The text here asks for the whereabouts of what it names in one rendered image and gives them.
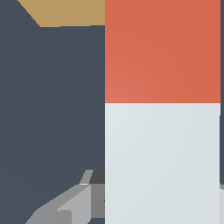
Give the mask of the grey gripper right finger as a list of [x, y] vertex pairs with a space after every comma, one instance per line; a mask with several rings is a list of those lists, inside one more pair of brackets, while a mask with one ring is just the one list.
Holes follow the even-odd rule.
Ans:
[[220, 224], [224, 224], [224, 185], [220, 184]]

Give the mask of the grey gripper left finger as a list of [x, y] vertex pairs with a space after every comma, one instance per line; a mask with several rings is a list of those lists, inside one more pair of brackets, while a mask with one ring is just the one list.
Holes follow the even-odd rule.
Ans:
[[25, 224], [88, 224], [105, 218], [105, 171], [85, 170], [78, 185], [38, 208]]

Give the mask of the orange and white peg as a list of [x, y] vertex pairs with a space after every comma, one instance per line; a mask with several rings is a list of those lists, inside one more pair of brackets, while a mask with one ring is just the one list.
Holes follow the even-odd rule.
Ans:
[[106, 0], [106, 224], [220, 224], [221, 0]]

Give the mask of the tan wooden box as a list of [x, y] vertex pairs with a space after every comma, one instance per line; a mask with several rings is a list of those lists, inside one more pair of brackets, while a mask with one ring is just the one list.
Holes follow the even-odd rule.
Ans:
[[105, 0], [18, 0], [40, 27], [105, 25]]

